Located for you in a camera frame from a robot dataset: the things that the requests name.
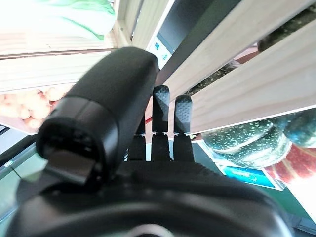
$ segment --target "wooden slat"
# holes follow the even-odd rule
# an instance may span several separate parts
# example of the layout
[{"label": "wooden slat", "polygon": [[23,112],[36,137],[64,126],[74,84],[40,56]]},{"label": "wooden slat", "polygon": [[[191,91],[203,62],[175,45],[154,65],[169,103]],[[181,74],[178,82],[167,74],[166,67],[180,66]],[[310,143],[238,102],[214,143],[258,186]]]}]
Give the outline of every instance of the wooden slat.
[{"label": "wooden slat", "polygon": [[124,21],[129,37],[131,37],[133,34],[142,2],[142,0],[128,0]]},{"label": "wooden slat", "polygon": [[165,82],[170,90],[170,101],[313,2],[315,0],[242,0]]},{"label": "wooden slat", "polygon": [[54,33],[27,31],[0,33],[0,55],[117,47],[113,31],[107,33],[103,41]]},{"label": "wooden slat", "polygon": [[115,0],[113,4],[116,20],[123,20],[127,9],[128,0]]},{"label": "wooden slat", "polygon": [[0,60],[0,93],[77,82],[110,52]]},{"label": "wooden slat", "polygon": [[149,48],[173,3],[174,0],[144,0],[132,39],[133,46]]},{"label": "wooden slat", "polygon": [[131,46],[132,43],[124,20],[116,20],[113,31],[119,48]]},{"label": "wooden slat", "polygon": [[194,94],[191,133],[316,107],[315,45],[316,20]]}]

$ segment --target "potato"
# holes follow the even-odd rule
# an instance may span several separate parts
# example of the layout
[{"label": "potato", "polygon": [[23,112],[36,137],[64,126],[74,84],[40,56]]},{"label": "potato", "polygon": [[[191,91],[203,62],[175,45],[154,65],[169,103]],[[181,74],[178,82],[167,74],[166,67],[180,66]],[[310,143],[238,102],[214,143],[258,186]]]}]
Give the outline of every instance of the potato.
[{"label": "potato", "polygon": [[24,121],[24,124],[27,127],[31,128],[31,129],[38,129],[42,125],[44,120],[42,120],[42,119],[35,119],[33,117],[29,117],[29,118],[27,118],[27,119],[25,119],[23,121]]},{"label": "potato", "polygon": [[49,104],[49,100],[41,94],[27,94],[25,97],[25,107],[29,110],[37,110]]},{"label": "potato", "polygon": [[18,109],[19,118],[20,119],[27,119],[31,116],[30,111],[23,105],[21,105]]},{"label": "potato", "polygon": [[12,103],[1,103],[0,104],[0,116],[17,118],[19,116],[18,105],[12,104]]},{"label": "potato", "polygon": [[30,110],[31,116],[35,119],[44,119],[50,113],[50,105],[38,107],[36,110]]},{"label": "potato", "polygon": [[52,87],[45,93],[45,96],[50,101],[57,101],[64,96],[64,92],[56,87]]},{"label": "potato", "polygon": [[0,95],[0,103],[5,99],[5,95]]},{"label": "potato", "polygon": [[8,104],[17,104],[16,94],[5,94],[4,102]]}]

